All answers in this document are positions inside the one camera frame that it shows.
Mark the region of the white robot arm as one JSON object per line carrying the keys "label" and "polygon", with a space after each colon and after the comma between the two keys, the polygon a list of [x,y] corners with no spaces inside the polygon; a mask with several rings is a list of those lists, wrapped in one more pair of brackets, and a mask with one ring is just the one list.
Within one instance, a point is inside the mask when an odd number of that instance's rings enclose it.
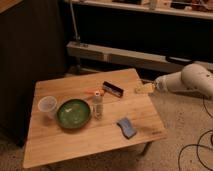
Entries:
{"label": "white robot arm", "polygon": [[199,64],[189,64],[181,71],[159,76],[153,83],[135,88],[137,94],[152,93],[154,90],[170,93],[197,92],[213,100],[213,74]]}

